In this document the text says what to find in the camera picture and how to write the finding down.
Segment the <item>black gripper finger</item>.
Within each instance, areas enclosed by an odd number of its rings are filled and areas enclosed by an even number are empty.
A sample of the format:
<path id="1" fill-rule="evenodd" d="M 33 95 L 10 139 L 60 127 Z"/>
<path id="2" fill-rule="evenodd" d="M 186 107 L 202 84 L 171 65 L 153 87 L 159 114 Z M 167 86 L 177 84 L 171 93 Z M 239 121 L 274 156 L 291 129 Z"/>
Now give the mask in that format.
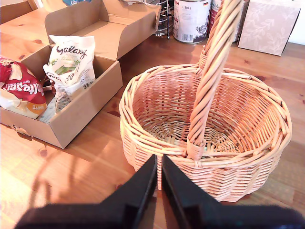
<path id="1" fill-rule="evenodd" d="M 220 229 L 218 203 L 168 157 L 162 158 L 162 188 L 181 229 Z"/>
<path id="2" fill-rule="evenodd" d="M 157 183 L 157 156 L 152 155 L 119 189 L 100 203 L 101 229 L 137 229 Z"/>

